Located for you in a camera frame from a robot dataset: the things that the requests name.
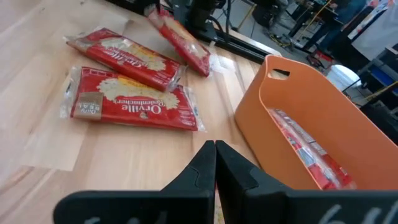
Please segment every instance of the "black machine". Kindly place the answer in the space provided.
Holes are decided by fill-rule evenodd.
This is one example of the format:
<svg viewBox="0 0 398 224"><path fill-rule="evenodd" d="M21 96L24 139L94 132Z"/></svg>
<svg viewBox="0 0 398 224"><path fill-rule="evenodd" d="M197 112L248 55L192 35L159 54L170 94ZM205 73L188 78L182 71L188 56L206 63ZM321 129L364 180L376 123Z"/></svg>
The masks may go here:
<svg viewBox="0 0 398 224"><path fill-rule="evenodd" d="M143 14L145 7L159 0L107 0L118 6ZM215 45L234 54L245 57L257 63L262 63L269 52L251 45L229 34L229 15L231 0L166 0L170 7L164 6L174 18L179 21L194 37L205 42L215 42ZM216 8L221 9L227 4L225 31L220 23L212 17Z"/></svg>
<svg viewBox="0 0 398 224"><path fill-rule="evenodd" d="M77 192L57 204L53 220L210 224L216 185L226 224L398 223L398 192L292 190L223 141L207 141L160 191Z"/></svg>
<svg viewBox="0 0 398 224"><path fill-rule="evenodd" d="M257 3L253 10L254 20L265 28L270 28L273 18L281 13L281 8L275 0L262 1L262 4Z"/></svg>

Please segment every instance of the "microwave popcorn bag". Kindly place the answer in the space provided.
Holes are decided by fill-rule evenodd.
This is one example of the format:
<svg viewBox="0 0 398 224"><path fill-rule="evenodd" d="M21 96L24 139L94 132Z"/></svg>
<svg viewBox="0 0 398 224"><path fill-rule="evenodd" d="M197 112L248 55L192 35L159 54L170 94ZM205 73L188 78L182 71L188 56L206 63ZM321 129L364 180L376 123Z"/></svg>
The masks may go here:
<svg viewBox="0 0 398 224"><path fill-rule="evenodd" d="M162 34L183 57L189 66L200 75L210 74L210 52L204 48L173 16L163 7L160 11L155 5L145 9L149 22Z"/></svg>
<svg viewBox="0 0 398 224"><path fill-rule="evenodd" d="M71 117L165 129L204 131L192 92L177 85L161 92L114 72L73 67L61 106Z"/></svg>
<svg viewBox="0 0 398 224"><path fill-rule="evenodd" d="M281 110L269 112L322 190L356 188L351 176L294 120Z"/></svg>
<svg viewBox="0 0 398 224"><path fill-rule="evenodd" d="M65 37L89 58L159 91L173 91L186 66L107 28Z"/></svg>

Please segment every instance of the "yellow cable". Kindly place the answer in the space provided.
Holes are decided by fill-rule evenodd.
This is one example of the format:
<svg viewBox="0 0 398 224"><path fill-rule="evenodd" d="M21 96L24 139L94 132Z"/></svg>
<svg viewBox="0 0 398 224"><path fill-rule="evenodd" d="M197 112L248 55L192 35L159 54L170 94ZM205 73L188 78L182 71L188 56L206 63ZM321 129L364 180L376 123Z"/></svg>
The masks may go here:
<svg viewBox="0 0 398 224"><path fill-rule="evenodd" d="M331 2L331 0L329 0L329 1L328 1L328 2L315 14L315 16L312 18L311 22L304 28L303 31L301 31L300 36L297 38L297 40L299 40L299 39L301 38L301 36L303 36L304 31L307 30L307 28L308 28L308 27L312 24L312 22L317 18L317 16L319 15L319 13L321 13L322 10L323 10L324 8L326 8L327 5L330 4L330 2Z"/></svg>
<svg viewBox="0 0 398 224"><path fill-rule="evenodd" d="M382 92L386 91L388 88L390 88L392 85L395 85L398 81L395 81L393 83L391 83L389 86L386 86L384 88L382 88L381 90L376 91L375 93L373 93L372 95L369 95L367 97L364 98L364 100L370 99L374 96L380 95Z"/></svg>
<svg viewBox="0 0 398 224"><path fill-rule="evenodd" d="M284 44L284 43L280 42L278 39L274 38L274 37L271 36L271 35L269 35L269 38L271 38L271 40L273 40L274 42L276 42L276 43L279 44L280 46L287 47L287 46L290 45L290 44Z"/></svg>

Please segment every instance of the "cable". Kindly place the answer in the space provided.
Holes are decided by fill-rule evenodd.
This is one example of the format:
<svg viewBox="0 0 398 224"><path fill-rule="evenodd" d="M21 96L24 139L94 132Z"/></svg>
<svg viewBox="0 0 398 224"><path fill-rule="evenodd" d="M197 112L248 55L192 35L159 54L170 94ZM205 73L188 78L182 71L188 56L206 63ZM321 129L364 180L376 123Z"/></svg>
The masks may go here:
<svg viewBox="0 0 398 224"><path fill-rule="evenodd" d="M173 4L170 2L170 0L165 0L166 4L169 5L169 7L172 7Z"/></svg>
<svg viewBox="0 0 398 224"><path fill-rule="evenodd" d="M254 27L256 26L256 22L254 21L253 28L251 29L250 38L253 36Z"/></svg>
<svg viewBox="0 0 398 224"><path fill-rule="evenodd" d="M246 15L244 16L244 18L242 19L241 23L238 25L238 30L243 26L244 21L246 21L246 19L253 13L254 9L256 8L256 4L253 4L250 8L250 10L248 11L248 13L246 13Z"/></svg>
<svg viewBox="0 0 398 224"><path fill-rule="evenodd" d="M286 44L286 43L281 42L275 34L268 33L268 37L269 37L271 40L273 40L274 42L276 42L279 46L283 47L283 48L284 48L284 47L288 47L288 46L291 45L290 43L289 43L289 44Z"/></svg>
<svg viewBox="0 0 398 224"><path fill-rule="evenodd" d="M288 21L290 20L290 18L289 18L289 17L286 17L286 16L284 16L284 17L281 16L280 19L281 19L281 20L288 20Z"/></svg>
<svg viewBox="0 0 398 224"><path fill-rule="evenodd" d="M221 10L222 10L222 13L217 17L217 20L218 20L221 16L223 16L223 15L225 15L225 17L226 17L226 13L225 13L223 7L221 8Z"/></svg>
<svg viewBox="0 0 398 224"><path fill-rule="evenodd" d="M218 20L213 16L209 16L209 20L213 21L217 25L218 29L223 33L223 38L225 39L225 32L223 31L223 27L221 26L220 22L218 22Z"/></svg>
<svg viewBox="0 0 398 224"><path fill-rule="evenodd" d="M233 26L232 26L232 23L231 23L231 21L230 21L229 19L227 20L227 22L229 23L229 25L230 25L231 27L233 27Z"/></svg>
<svg viewBox="0 0 398 224"><path fill-rule="evenodd" d="M370 98L373 98L373 97L376 97L376 96L380 95L382 92L386 91L388 88L390 88L391 86L395 85L396 83L398 83L398 81L395 81L395 82L391 83L389 86L386 86L386 87L382 88L381 90L373 93L372 95L369 95L369 96L365 97L364 100L368 100Z"/></svg>
<svg viewBox="0 0 398 224"><path fill-rule="evenodd" d="M227 0L227 7L226 7L226 21L225 21L225 42L228 43L229 41L229 17L231 15L231 0Z"/></svg>

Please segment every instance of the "orville redenbacher's popcorn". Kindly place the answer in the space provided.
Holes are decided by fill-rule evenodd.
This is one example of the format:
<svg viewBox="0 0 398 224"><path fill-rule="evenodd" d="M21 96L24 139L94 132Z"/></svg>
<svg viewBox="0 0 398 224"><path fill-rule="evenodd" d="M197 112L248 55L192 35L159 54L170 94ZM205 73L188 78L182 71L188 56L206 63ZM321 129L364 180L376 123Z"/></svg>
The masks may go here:
<svg viewBox="0 0 398 224"><path fill-rule="evenodd" d="M191 91L161 92L114 72L73 67L61 117L167 129L202 130Z"/></svg>
<svg viewBox="0 0 398 224"><path fill-rule="evenodd" d="M159 91L173 91L186 66L107 28L65 37L67 44L89 58Z"/></svg>

